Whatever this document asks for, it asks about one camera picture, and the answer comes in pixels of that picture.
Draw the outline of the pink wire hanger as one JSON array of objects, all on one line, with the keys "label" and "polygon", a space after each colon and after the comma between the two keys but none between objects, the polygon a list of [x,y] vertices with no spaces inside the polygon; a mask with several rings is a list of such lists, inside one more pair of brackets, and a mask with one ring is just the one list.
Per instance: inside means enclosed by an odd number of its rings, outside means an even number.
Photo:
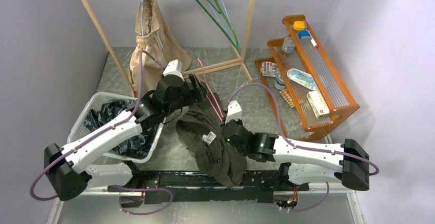
[{"label": "pink wire hanger", "polygon": [[208,81],[207,81],[207,78],[206,78],[206,75],[205,75],[205,67],[204,67],[204,65],[203,65],[203,63],[202,63],[202,61],[200,60],[199,57],[197,58],[197,63],[198,63],[198,66],[200,67],[200,71],[201,71],[202,74],[195,74],[195,76],[202,83],[204,83],[206,85],[206,88],[208,90],[208,94],[207,94],[206,98],[209,101],[209,103],[210,103],[211,107],[213,108],[213,110],[215,111],[218,119],[220,121],[223,121],[224,116],[223,116],[222,108],[221,108],[221,106],[220,106],[220,104],[219,104],[215,94],[212,92],[212,90],[211,90],[211,88],[210,88],[210,86],[208,84]]}]

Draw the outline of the olive green shorts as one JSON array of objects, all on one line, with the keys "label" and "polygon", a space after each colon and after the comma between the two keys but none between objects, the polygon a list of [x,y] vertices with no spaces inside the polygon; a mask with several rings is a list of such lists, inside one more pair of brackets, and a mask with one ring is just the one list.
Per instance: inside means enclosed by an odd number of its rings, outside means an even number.
[{"label": "olive green shorts", "polygon": [[224,140],[221,121],[209,101],[190,106],[176,122],[175,130],[202,173],[229,188],[242,182],[247,160]]}]

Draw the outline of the beige shorts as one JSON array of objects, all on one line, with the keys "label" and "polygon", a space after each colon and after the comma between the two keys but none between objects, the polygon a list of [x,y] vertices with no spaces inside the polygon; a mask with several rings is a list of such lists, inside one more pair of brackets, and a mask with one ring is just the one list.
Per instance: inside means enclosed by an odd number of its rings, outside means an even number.
[{"label": "beige shorts", "polygon": [[144,36],[141,36],[139,15],[138,8],[135,25],[136,48],[131,56],[129,69],[136,89],[141,87],[141,93],[145,94],[156,88],[170,61],[178,59],[183,64],[182,70],[186,71],[192,59],[173,36],[157,0],[144,0]]}]

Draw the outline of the light blue wire hanger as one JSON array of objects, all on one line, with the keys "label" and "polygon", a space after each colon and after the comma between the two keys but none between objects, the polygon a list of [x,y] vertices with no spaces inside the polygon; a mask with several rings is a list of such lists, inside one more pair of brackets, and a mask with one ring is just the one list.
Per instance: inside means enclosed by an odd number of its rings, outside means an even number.
[{"label": "light blue wire hanger", "polygon": [[212,19],[215,25],[220,29],[232,46],[240,46],[236,31],[234,30],[227,8],[223,0],[205,0],[208,7],[201,4],[202,9]]}]

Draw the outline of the green hanger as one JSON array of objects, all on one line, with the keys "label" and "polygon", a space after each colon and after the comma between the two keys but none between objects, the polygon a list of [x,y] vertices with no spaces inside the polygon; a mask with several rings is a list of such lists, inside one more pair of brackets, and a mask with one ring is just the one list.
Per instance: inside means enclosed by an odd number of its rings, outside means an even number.
[{"label": "green hanger", "polygon": [[240,46],[237,33],[231,23],[229,13],[223,0],[195,0],[197,4],[210,17],[220,29],[231,45],[235,48]]}]

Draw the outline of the white plastic laundry basket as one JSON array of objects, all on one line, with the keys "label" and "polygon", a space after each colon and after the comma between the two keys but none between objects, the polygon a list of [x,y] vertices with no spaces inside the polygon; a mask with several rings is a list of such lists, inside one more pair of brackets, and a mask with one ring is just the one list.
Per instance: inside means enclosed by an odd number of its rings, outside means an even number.
[{"label": "white plastic laundry basket", "polygon": [[[75,124],[73,125],[71,132],[67,138],[67,143],[75,142],[76,140],[79,140],[82,137],[85,137],[88,134],[90,134],[91,131],[84,126],[84,121],[85,121],[87,114],[91,110],[100,110],[103,103],[106,103],[106,102],[111,101],[113,99],[125,99],[125,100],[136,101],[136,98],[131,97],[131,96],[125,96],[125,95],[108,93],[108,92],[95,93],[91,97],[91,99],[88,101],[88,103],[85,105],[84,109],[82,110],[81,114],[79,115],[78,119],[76,120]],[[153,142],[150,144],[150,150],[145,157],[134,158],[134,157],[128,157],[128,156],[124,156],[124,155],[117,155],[112,150],[109,150],[108,152],[103,154],[105,157],[111,158],[111,159],[107,159],[106,162],[114,161],[115,159],[118,159],[118,160],[130,160],[136,164],[146,163],[147,161],[149,161],[151,159],[152,154],[156,149],[156,146],[158,144],[158,140],[160,138],[163,127],[164,127],[164,124],[160,123],[158,128],[156,129],[156,133],[155,133]]]}]

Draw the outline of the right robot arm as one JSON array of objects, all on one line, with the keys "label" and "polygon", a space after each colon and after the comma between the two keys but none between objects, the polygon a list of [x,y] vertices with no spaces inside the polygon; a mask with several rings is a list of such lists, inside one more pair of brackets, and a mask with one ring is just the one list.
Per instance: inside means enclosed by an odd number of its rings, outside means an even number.
[{"label": "right robot arm", "polygon": [[223,124],[222,136],[242,156],[258,162],[277,162],[284,172],[277,176],[282,190],[315,182],[340,182],[344,187],[367,191],[369,155],[353,139],[342,144],[316,144],[271,133],[252,133],[240,121]]}]

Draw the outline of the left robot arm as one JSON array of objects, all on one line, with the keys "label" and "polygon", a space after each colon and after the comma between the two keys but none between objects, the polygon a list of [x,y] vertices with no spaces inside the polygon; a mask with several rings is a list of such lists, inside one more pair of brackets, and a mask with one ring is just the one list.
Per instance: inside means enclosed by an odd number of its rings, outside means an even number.
[{"label": "left robot arm", "polygon": [[156,89],[146,92],[135,104],[122,111],[115,119],[62,147],[53,143],[44,150],[44,174],[49,179],[55,196],[62,201],[79,196],[86,189],[120,185],[135,191],[142,177],[135,173],[132,162],[94,166],[100,156],[127,139],[162,124],[176,110],[202,102],[207,89],[190,74],[189,82],[169,74]]}]

